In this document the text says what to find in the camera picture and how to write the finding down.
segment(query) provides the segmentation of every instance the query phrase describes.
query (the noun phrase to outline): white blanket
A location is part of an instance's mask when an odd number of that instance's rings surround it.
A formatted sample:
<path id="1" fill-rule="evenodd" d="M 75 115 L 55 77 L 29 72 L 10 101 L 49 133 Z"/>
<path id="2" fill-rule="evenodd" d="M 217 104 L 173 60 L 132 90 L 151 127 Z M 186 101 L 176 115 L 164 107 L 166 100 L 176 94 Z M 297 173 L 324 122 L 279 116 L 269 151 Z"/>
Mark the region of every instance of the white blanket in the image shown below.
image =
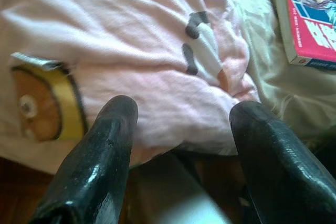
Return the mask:
<path id="1" fill-rule="evenodd" d="M 271 0 L 233 0 L 260 99 L 310 147 L 336 133 L 336 72 L 290 65 Z"/>

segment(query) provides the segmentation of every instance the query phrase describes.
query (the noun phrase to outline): wooden floor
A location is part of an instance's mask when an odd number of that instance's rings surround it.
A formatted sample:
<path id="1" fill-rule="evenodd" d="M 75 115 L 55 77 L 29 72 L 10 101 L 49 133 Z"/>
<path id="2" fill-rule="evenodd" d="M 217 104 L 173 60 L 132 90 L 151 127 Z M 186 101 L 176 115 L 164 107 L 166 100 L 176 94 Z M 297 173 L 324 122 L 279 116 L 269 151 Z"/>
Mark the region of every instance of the wooden floor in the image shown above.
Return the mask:
<path id="1" fill-rule="evenodd" d="M 199 168 L 204 187 L 234 224 L 242 222 L 237 200 L 243 180 L 239 167 L 229 158 L 202 162 Z M 51 175 L 0 158 L 0 224 L 26 224 L 51 179 Z M 119 224 L 127 223 L 126 209 Z"/>
<path id="2" fill-rule="evenodd" d="M 52 176 L 0 159 L 0 223 L 26 224 Z"/>

